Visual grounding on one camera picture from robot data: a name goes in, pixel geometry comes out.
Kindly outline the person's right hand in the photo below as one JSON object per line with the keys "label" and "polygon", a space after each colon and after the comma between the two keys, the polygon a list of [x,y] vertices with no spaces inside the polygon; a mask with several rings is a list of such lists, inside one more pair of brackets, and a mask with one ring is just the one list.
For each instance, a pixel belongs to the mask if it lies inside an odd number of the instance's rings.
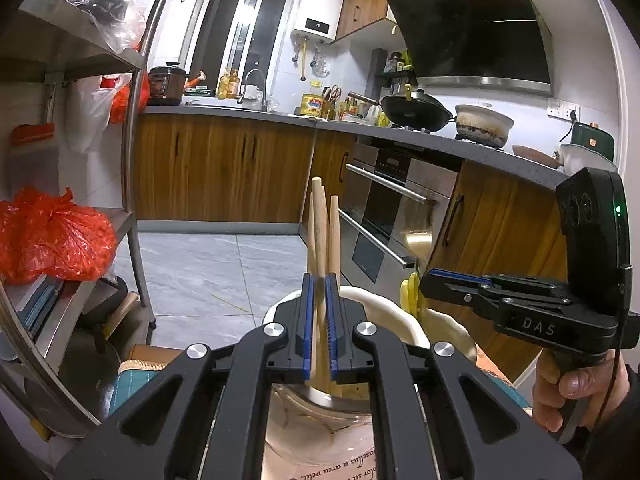
{"label": "person's right hand", "polygon": [[610,350],[599,364],[562,374],[552,352],[544,350],[536,364],[533,419],[545,430],[557,432],[563,425],[560,409],[565,403],[587,399],[588,408],[579,427],[593,430],[599,422],[605,422],[622,404],[630,390],[627,367],[624,359],[619,358],[612,392],[599,417],[615,363],[615,351]]}

